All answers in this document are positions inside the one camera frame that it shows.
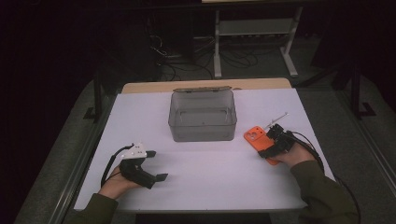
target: sleeve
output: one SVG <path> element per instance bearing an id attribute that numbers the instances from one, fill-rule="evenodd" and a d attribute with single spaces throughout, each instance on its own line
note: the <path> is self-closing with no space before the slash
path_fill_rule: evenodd
<path id="1" fill-rule="evenodd" d="M 87 207 L 77 213 L 68 224 L 105 224 L 111 223 L 114 212 L 118 206 L 116 200 L 107 198 L 101 194 L 93 194 Z"/>
<path id="2" fill-rule="evenodd" d="M 342 188 L 323 174 L 316 161 L 304 161 L 291 168 L 308 204 L 299 223 L 356 224 L 358 213 Z"/>

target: white table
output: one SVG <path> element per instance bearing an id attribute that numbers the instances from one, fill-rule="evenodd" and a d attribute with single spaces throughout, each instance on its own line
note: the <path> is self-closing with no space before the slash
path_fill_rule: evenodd
<path id="1" fill-rule="evenodd" d="M 168 126 L 172 92 L 118 95 L 102 139 L 80 190 L 75 209 L 84 209 L 100 188 L 106 164 L 119 148 L 142 142 L 157 151 L 142 167 L 152 175 L 168 173 L 152 189 L 133 189 L 123 195 L 119 210 L 134 213 L 260 212 L 305 206 L 285 164 L 270 165 L 243 137 L 253 126 L 266 126 L 285 112 L 279 124 L 304 134 L 323 159 L 311 124 L 295 89 L 234 90 L 235 138 L 222 142 L 177 143 Z M 113 164 L 120 163 L 117 158 Z"/>

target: clear plastic bin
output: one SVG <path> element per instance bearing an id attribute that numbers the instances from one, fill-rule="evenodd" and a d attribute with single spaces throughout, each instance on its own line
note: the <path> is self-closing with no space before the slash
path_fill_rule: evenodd
<path id="1" fill-rule="evenodd" d="M 233 92 L 230 87 L 175 90 L 168 123 L 176 142 L 233 140 Z"/>

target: person's right hand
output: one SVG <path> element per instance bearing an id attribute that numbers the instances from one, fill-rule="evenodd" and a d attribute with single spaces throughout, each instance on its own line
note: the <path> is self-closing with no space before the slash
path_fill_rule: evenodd
<path id="1" fill-rule="evenodd" d="M 298 143 L 294 143 L 289 152 L 280 153 L 270 159 L 283 161 L 289 168 L 303 161 L 315 161 L 314 156 Z"/>

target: wooden table edge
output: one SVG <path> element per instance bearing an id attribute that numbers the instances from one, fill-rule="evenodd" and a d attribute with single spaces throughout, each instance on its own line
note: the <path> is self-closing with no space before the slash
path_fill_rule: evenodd
<path id="1" fill-rule="evenodd" d="M 179 88 L 200 88 L 230 86 L 232 90 L 291 89 L 290 82 L 284 77 L 250 78 L 250 79 L 217 79 L 172 82 L 136 82 L 127 83 L 121 94 L 143 92 L 169 92 Z"/>

